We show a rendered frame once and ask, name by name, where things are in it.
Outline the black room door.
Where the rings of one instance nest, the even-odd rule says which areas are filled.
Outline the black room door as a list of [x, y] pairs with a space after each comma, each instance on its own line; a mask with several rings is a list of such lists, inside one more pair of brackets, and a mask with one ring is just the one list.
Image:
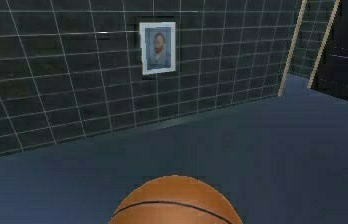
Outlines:
[[348, 0], [339, 0], [317, 55], [309, 88], [348, 101]]

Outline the orange basketball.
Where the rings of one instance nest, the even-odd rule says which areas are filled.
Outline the orange basketball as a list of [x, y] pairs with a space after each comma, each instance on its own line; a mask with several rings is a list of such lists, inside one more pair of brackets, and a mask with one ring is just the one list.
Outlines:
[[163, 176], [132, 191], [108, 224], [244, 224], [212, 186], [188, 176]]

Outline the white framed portrait picture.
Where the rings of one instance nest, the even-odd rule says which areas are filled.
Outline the white framed portrait picture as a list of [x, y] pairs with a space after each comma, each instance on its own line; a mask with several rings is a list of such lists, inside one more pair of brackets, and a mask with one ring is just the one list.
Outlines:
[[144, 76], [176, 70], [175, 22], [141, 22], [139, 36]]

